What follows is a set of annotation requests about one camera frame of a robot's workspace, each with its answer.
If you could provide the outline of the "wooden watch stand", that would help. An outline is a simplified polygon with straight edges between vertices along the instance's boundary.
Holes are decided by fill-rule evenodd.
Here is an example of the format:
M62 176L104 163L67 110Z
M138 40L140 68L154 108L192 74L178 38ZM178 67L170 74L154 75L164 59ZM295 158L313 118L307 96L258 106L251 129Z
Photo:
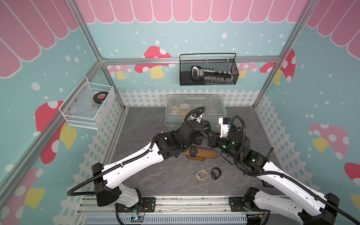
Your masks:
M198 154L196 158L191 158L189 156L189 149L186 152L182 152L182 155L186 155L187 159L197 160L197 161L205 161L207 158L216 159L218 157L218 153L215 150L207 150L207 149L198 149Z

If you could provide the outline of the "large black digital watch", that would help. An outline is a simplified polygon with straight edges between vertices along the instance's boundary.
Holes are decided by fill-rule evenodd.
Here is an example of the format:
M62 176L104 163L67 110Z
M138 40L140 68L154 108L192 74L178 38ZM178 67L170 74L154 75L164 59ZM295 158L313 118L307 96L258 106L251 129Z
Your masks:
M190 149L189 149L189 156L191 158L196 158L197 157L197 154L198 154L198 149L194 146L192 146Z

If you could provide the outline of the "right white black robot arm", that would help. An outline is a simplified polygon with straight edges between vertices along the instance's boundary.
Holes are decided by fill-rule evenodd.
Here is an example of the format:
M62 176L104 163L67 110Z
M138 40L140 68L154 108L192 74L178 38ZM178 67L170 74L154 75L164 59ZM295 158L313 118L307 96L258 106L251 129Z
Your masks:
M341 210L339 198L332 194L318 192L277 167L263 154L250 148L246 136L246 124L240 116L219 118L220 132L212 131L209 122L204 122L208 146L218 148L232 158L245 175L257 177L269 183L288 198L271 196L257 188L250 187L243 197L248 210L259 208L288 217L302 225L333 225L338 215L354 224L360 222Z

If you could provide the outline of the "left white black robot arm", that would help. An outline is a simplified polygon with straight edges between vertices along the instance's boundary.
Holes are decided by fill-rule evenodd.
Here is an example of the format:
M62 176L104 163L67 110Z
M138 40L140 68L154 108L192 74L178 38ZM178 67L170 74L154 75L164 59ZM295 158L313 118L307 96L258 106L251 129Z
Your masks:
M112 203L128 208L141 205L139 190L123 185L123 181L151 165L193 152L193 145L199 144L206 135L202 119L205 111L204 106L190 111L179 129L156 133L149 144L124 159L108 165L94 164L93 176L72 187L67 196L96 196L99 207Z

